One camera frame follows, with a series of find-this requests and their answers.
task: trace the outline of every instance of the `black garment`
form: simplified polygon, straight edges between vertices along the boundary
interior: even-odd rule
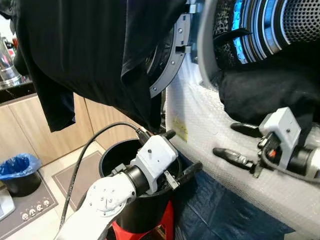
[[[301,127],[299,142],[303,144],[320,107],[319,74],[287,58],[266,60],[225,71],[219,95],[228,115],[242,123],[259,125],[267,114],[290,107]]]
[[[143,61],[173,27],[184,4],[16,0],[12,19],[21,56],[50,130],[73,123],[73,92],[159,128],[160,101],[151,100]]]

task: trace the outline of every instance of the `kitchen cabinet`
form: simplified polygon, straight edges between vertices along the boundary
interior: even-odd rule
[[[75,94],[74,105],[76,123],[57,132],[50,132],[37,96],[8,105],[43,165],[80,148],[92,137],[84,98]]]
[[[85,99],[87,110],[90,116],[92,129],[94,133],[106,127],[109,124],[116,122],[130,122],[137,127],[139,125],[132,121],[129,117],[116,110],[114,107],[103,105],[88,99]],[[136,132],[128,126],[115,126],[98,138],[97,142],[104,148],[108,149],[112,145],[127,139],[137,138]]]
[[[0,163],[21,153],[37,156],[8,105],[0,107]]]

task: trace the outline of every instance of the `red stool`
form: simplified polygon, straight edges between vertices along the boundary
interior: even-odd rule
[[[171,201],[168,202],[159,225],[162,226],[165,231],[165,239],[174,240],[174,208]],[[112,227],[116,240],[140,240],[143,236],[151,232],[150,230],[144,233],[131,233],[122,229],[116,221],[112,223]]]

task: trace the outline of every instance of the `kitchen floor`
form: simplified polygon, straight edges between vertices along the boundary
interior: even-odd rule
[[[28,225],[20,229],[19,231],[15,232],[5,240],[53,240],[56,236],[58,229],[59,229],[59,223],[61,214],[63,211],[64,203],[65,203],[65,197],[62,194],[61,190],[57,186],[56,182],[52,178],[53,175],[60,172],[61,170],[64,170],[68,166],[74,164],[81,152],[82,148],[79,148],[61,158],[58,160],[43,166],[40,168],[39,172],[44,178],[44,181],[48,185],[49,189],[53,193],[55,199],[58,202],[58,205],[45,213],[44,215],[40,216],[36,220],[30,222]],[[97,142],[93,142],[88,149],[86,150],[86,153],[84,154],[84,157],[99,151],[100,153],[104,153],[104,148],[98,144]],[[72,208],[68,207],[67,217],[70,216],[70,214],[73,213]]]

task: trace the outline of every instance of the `bubble wrap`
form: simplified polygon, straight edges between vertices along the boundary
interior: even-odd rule
[[[219,92],[202,86],[197,64],[187,54],[166,91],[166,126],[178,135],[174,146],[232,192],[310,238],[320,237],[320,188],[277,171],[264,169],[258,179],[216,157],[212,149],[228,148],[257,160],[258,139],[230,129]],[[320,146],[320,128],[307,141]]]

